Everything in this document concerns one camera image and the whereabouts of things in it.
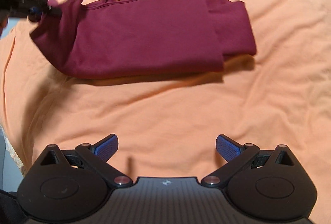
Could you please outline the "person's left hand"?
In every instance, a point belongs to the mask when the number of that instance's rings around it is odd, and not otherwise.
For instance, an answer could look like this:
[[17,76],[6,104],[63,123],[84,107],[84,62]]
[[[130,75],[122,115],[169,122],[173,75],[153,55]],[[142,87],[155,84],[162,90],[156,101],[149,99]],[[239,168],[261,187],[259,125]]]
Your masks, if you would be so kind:
[[7,27],[8,25],[8,16],[5,16],[4,18],[1,18],[0,21],[0,37],[3,34],[4,29]]

